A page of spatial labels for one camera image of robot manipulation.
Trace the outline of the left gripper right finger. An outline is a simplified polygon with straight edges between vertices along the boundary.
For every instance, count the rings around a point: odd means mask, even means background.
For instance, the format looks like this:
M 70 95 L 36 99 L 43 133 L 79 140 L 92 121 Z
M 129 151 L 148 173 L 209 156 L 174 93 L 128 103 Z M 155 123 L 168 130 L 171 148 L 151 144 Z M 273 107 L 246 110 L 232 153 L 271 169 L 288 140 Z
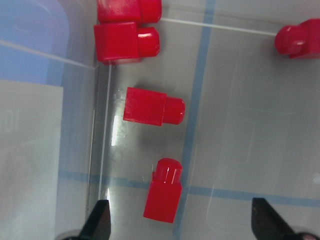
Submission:
M 265 198 L 254 197 L 251 204 L 251 230 L 257 240 L 299 240 Z

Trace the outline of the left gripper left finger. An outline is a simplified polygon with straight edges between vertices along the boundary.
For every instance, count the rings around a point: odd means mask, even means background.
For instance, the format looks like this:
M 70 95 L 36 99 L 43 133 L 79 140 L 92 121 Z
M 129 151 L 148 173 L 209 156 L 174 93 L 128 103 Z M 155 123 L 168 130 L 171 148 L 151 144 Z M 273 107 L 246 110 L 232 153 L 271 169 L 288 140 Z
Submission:
M 78 238 L 80 240 L 109 240 L 111 214 L 108 200 L 98 200 L 85 222 Z

